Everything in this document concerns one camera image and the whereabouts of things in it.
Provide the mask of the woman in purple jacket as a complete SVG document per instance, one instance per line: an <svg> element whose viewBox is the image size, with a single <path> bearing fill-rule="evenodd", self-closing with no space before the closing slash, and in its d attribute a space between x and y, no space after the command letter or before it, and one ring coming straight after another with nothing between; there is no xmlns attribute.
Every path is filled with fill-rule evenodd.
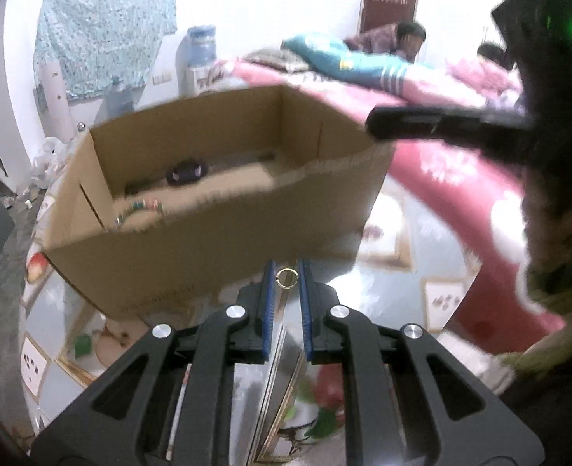
<svg viewBox="0 0 572 466"><path fill-rule="evenodd" d="M400 21L346 38L344 43L353 52L394 55L414 63L425 40L426 31L421 24Z"/></svg>

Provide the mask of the fruit pattern tablecloth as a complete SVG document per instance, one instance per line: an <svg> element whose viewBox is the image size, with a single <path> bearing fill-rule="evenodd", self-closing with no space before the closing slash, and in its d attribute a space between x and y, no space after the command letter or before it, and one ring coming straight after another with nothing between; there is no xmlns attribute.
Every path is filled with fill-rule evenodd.
<svg viewBox="0 0 572 466"><path fill-rule="evenodd" d="M438 334L480 271L480 261L424 203L387 179L365 236L335 242L312 262L314 277L372 322L417 323ZM239 285L168 311L115 324L54 270L21 297L19 368L30 423L42 431L156 324L185 328L237 298ZM340 465L342 412L324 367L306 363L298 291L285 276L274 298L273 351L234 375L234 465Z"/></svg>

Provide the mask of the red floral bed cover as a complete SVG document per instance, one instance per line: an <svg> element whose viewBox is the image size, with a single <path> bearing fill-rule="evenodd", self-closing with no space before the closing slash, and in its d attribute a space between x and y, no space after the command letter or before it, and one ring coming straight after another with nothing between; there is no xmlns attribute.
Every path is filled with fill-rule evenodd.
<svg viewBox="0 0 572 466"><path fill-rule="evenodd" d="M482 349L522 351L564 322L523 295L526 259L517 178L473 151L437 141L398 142L390 175L481 260L452 327Z"/></svg>

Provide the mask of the floral teal hanging cloth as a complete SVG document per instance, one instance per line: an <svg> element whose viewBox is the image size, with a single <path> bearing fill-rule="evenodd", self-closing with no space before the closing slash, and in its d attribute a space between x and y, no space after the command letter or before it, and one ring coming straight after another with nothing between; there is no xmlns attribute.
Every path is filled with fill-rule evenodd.
<svg viewBox="0 0 572 466"><path fill-rule="evenodd" d="M175 0L43 0L33 73L61 66L70 101L103 96L114 78L139 89L149 78L163 38L173 35Z"/></svg>

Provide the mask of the person in pink on bed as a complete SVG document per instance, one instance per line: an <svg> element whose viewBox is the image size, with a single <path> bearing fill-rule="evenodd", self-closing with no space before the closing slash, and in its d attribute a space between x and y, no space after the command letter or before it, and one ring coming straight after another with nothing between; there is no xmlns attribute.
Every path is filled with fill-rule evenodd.
<svg viewBox="0 0 572 466"><path fill-rule="evenodd" d="M482 95L489 106L515 110L522 101L523 82L506 49L491 42L478 46L476 58L465 60L463 82Z"/></svg>

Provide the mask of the brown cardboard box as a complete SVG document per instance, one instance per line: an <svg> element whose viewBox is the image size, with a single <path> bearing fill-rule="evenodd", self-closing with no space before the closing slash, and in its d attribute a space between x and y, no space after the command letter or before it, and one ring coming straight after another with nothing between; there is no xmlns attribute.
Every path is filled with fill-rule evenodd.
<svg viewBox="0 0 572 466"><path fill-rule="evenodd" d="M156 313L361 230L394 147L287 85L182 99L109 121L66 165L45 254L115 320ZM126 196L184 160L208 174Z"/></svg>

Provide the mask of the teal striped blanket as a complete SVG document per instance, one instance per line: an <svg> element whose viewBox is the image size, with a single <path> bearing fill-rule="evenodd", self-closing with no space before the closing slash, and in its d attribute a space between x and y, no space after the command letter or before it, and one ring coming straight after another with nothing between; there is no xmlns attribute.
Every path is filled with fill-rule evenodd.
<svg viewBox="0 0 572 466"><path fill-rule="evenodd" d="M353 52L344 42L319 34L297 35L283 46L327 77L398 97L412 72L412 64L398 56Z"/></svg>

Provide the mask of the blue water dispenser bottle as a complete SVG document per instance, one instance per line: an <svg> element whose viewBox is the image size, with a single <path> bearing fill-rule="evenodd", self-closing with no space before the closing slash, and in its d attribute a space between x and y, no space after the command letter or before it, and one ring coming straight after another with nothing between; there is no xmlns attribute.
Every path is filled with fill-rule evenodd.
<svg viewBox="0 0 572 466"><path fill-rule="evenodd" d="M187 31L188 65L192 68L206 66L216 61L215 27L193 26Z"/></svg>

